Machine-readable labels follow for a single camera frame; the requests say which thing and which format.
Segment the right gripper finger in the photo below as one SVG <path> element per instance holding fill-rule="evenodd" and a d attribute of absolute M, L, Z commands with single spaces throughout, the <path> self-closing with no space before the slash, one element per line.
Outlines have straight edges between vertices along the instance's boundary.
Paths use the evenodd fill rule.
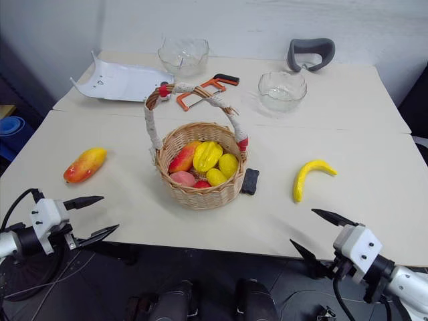
<path fill-rule="evenodd" d="M 292 239 L 290 239 L 290 242 L 296 248 L 299 254 L 303 257 L 306 265 L 308 266 L 308 270 L 312 278 L 334 277 L 332 269 L 324 265 L 321 261 L 317 260 L 316 256 L 311 251 L 309 251 L 308 249 L 306 249 L 305 247 L 303 247 Z"/>
<path fill-rule="evenodd" d="M 330 222 L 335 226 L 345 226 L 345 225 L 358 226 L 358 223 L 353 222 L 331 211 L 325 211 L 322 209 L 311 209 L 311 211 L 313 211 L 315 214 L 317 214 L 318 216 L 320 216 L 321 218 L 325 219 L 326 221 Z"/>

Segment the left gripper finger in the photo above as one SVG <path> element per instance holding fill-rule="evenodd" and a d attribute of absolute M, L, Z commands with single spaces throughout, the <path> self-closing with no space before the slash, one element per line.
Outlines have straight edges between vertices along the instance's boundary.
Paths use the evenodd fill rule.
<path fill-rule="evenodd" d="M 76 247 L 87 247 L 89 245 L 102 241 L 106 237 L 108 237 L 111 233 L 113 233 L 119 226 L 120 225 L 117 224 L 117 225 L 105 227 L 103 229 L 93 232 L 91 236 L 89 236 L 89 238 L 87 239 L 77 239 Z"/>
<path fill-rule="evenodd" d="M 88 197 L 78 197 L 68 201 L 64 201 L 64 207 L 67 211 L 72 209 L 81 209 L 93 205 L 94 203 L 103 200 L 103 196 L 88 196 Z"/>

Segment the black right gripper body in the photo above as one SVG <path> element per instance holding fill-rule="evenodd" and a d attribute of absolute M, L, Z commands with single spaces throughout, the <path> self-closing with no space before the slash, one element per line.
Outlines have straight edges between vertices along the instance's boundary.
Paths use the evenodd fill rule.
<path fill-rule="evenodd" d="M 343 280 L 346 276 L 350 276 L 354 283 L 362 283 L 364 276 L 362 264 L 358 261 L 364 261 L 362 253 L 342 253 L 339 249 L 334 251 L 335 254 L 335 276 L 339 280 Z"/>

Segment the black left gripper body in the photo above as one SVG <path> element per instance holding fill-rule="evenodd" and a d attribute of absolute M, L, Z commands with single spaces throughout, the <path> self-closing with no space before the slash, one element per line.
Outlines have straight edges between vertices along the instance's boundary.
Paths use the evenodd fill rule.
<path fill-rule="evenodd" d="M 60 216 L 60 222 L 49 229 L 48 241 L 52 246 L 65 243 L 69 249 L 77 249 L 78 241 L 73 235 L 73 227 L 70 223 L 70 215 L 65 212 Z"/>

